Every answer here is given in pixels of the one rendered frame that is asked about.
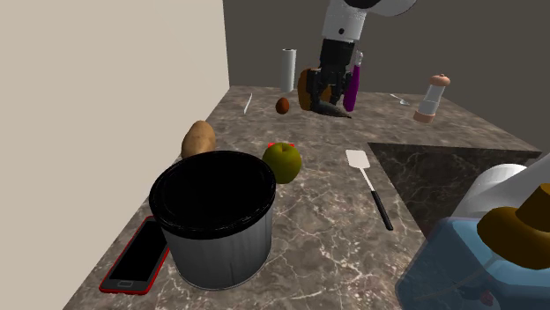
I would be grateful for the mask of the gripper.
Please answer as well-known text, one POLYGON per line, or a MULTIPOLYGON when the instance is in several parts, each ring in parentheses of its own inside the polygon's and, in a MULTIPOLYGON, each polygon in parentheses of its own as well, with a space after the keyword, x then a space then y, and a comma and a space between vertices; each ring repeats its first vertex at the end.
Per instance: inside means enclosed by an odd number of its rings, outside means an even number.
POLYGON ((310 96, 310 110, 316 111, 323 93, 323 80, 331 84, 329 102, 336 106, 345 92, 347 67, 351 62, 355 43, 324 39, 319 56, 319 69, 307 72, 306 91, 310 96))

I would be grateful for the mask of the green apple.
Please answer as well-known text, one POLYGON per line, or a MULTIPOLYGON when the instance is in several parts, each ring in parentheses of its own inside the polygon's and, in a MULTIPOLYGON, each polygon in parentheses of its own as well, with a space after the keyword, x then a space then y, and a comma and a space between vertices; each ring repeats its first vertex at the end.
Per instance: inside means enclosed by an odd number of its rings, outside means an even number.
POLYGON ((269 146, 262 160, 270 167, 278 184, 287 184, 294 180, 301 170, 301 154, 286 143, 269 146))

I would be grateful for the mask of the brown bread loaf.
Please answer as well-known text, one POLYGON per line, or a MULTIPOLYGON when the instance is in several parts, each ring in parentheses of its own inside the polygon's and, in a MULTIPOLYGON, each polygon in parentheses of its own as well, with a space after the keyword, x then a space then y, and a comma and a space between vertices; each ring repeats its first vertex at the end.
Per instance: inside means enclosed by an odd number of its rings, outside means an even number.
MULTIPOLYGON (((298 100, 301 109, 309 111, 311 105, 310 94, 307 92, 307 77, 311 68, 303 70, 300 74, 297 84, 298 100)), ((320 100, 329 101, 331 98, 331 88, 328 86, 320 96, 320 100)))

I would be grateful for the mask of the clear pepper mill, tan ends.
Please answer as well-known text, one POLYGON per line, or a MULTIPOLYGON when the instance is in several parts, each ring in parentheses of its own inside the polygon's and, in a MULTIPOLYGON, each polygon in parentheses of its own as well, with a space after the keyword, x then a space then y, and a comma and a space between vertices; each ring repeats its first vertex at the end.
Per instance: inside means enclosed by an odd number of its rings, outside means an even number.
POLYGON ((439 107, 444 90, 450 85, 450 79, 444 74, 434 75, 429 79, 429 87, 424 99, 413 115, 417 122, 431 123, 439 107))

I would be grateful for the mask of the red-edged black smartphone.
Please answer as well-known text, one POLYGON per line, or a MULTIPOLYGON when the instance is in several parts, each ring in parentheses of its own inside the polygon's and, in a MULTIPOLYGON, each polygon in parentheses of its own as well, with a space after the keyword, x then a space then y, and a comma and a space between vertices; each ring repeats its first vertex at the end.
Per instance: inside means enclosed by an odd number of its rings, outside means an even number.
POLYGON ((99 285, 104 293, 145 295, 167 258, 169 248, 154 216, 144 219, 99 285))

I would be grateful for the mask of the grey paper towel roll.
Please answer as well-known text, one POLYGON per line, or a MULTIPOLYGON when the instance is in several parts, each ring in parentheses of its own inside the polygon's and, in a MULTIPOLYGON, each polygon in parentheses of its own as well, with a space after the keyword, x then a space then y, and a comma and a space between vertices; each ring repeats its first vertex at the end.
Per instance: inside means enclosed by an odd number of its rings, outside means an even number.
POLYGON ((284 93, 294 89, 295 64, 297 50, 284 48, 281 56, 281 83, 280 90, 284 93))

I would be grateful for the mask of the brown potato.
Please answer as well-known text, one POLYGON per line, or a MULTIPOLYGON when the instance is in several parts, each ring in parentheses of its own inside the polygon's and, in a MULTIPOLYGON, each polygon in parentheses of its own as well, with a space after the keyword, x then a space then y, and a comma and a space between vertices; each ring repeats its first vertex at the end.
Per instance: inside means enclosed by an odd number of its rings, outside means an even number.
POLYGON ((216 148, 216 137, 212 126, 206 121, 196 121, 182 140, 181 158, 186 159, 216 148))

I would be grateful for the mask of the blue translucent bottle, brown top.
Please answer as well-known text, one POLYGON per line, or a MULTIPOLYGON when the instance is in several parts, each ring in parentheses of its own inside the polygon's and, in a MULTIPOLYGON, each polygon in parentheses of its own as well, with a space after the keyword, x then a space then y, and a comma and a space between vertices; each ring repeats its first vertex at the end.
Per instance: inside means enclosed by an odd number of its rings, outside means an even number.
POLYGON ((518 208, 441 220, 396 295, 403 310, 550 310, 550 183, 518 208))

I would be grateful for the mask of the silver pot with black rim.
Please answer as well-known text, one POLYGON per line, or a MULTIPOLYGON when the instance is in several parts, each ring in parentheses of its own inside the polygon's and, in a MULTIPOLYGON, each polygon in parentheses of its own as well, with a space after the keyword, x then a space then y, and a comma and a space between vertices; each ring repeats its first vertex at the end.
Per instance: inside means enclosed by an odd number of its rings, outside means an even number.
POLYGON ((274 174, 260 158, 208 151, 165 170, 148 202, 181 277, 201 289, 224 290, 266 263, 275 194, 274 174))

